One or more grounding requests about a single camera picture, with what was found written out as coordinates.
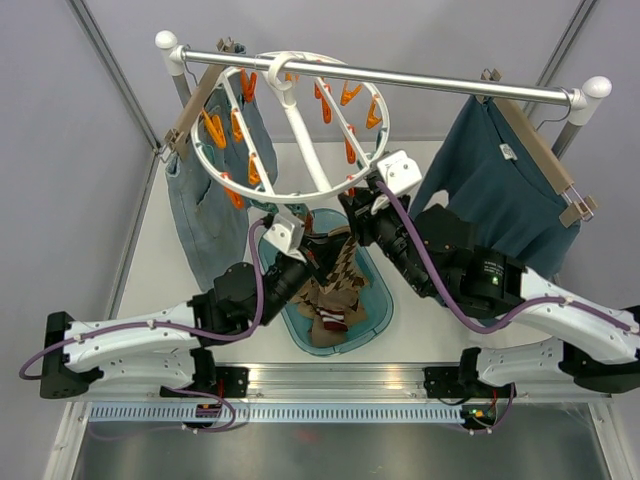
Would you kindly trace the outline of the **beige orange argyle sock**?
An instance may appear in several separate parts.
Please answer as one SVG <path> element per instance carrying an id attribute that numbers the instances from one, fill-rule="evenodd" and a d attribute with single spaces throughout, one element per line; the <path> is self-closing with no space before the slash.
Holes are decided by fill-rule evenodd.
<path id="1" fill-rule="evenodd" d="M 324 295 L 333 292 L 359 294 L 364 287 L 369 285 L 369 281 L 356 262 L 358 244 L 348 226 L 331 230 L 329 237 L 337 237 L 339 234 L 345 234 L 346 241 L 340 249 L 334 267 L 327 276 L 327 283 L 320 286 L 319 291 Z"/>

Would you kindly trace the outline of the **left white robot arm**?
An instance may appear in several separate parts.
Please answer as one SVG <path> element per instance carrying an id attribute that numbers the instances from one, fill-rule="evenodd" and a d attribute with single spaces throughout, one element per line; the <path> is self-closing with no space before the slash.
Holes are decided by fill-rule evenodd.
<path id="1" fill-rule="evenodd" d="M 310 281 L 327 282 L 350 239 L 347 229 L 306 235 L 301 258 L 277 253 L 266 271 L 256 260 L 238 262 L 207 292 L 156 313 L 97 322 L 49 314 L 36 377 L 40 397 L 123 394 L 129 384 L 159 396 L 219 393 L 211 347 L 249 338 Z"/>

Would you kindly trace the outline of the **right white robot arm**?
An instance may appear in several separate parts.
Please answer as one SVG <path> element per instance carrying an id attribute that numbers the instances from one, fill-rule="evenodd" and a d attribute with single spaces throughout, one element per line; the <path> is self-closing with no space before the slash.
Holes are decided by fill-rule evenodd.
<path id="1" fill-rule="evenodd" d="M 617 310 L 553 284 L 535 270 L 476 245 L 473 227 L 436 205 L 410 218 L 404 199 L 382 185 L 338 197 L 362 246 L 377 245 L 420 297 L 439 298 L 480 335 L 521 324 L 547 334 L 528 345 L 462 351 L 456 373 L 425 373 L 430 397 L 471 397 L 521 383 L 559 381 L 602 394 L 639 386 L 639 309 Z"/>

